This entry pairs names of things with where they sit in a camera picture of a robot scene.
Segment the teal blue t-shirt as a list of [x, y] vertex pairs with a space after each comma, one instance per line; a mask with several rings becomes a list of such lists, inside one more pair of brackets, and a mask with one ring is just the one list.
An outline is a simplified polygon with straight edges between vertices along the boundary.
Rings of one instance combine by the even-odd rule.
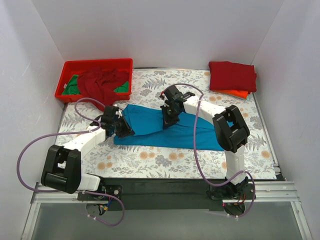
[[[181, 113], [179, 122], [163, 129], [162, 111], [144, 106], [129, 104], [124, 109], [124, 118], [134, 131], [134, 135], [119, 138], [115, 136], [115, 145], [150, 146], [165, 148], [192, 149], [194, 147], [193, 114]], [[222, 151], [214, 125], [202, 118], [197, 119], [196, 149]]]

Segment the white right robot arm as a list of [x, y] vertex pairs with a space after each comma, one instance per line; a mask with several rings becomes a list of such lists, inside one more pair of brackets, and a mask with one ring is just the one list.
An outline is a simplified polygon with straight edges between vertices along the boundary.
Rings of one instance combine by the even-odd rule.
[[245, 169], [245, 145], [250, 136], [250, 130], [239, 110], [235, 105], [223, 107], [203, 99], [204, 93], [199, 96], [188, 91], [182, 93], [177, 84], [168, 86], [161, 92], [160, 98], [164, 104], [162, 119], [164, 129], [175, 125], [181, 113], [191, 114], [195, 119], [203, 119], [212, 124], [215, 137], [219, 146], [224, 150], [227, 172], [225, 181], [212, 183], [207, 178], [204, 181], [213, 188], [225, 188], [233, 192], [240, 192], [248, 184], [252, 176]]

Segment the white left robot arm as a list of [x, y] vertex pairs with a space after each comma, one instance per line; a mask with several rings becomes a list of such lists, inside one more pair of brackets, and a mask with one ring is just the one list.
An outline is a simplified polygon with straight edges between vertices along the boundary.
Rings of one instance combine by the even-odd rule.
[[82, 172], [83, 158], [107, 138], [133, 135], [135, 132], [117, 106], [106, 106], [102, 115], [92, 121], [83, 133], [64, 145], [52, 145], [47, 152], [41, 184], [57, 191], [96, 192], [102, 189], [102, 178]]

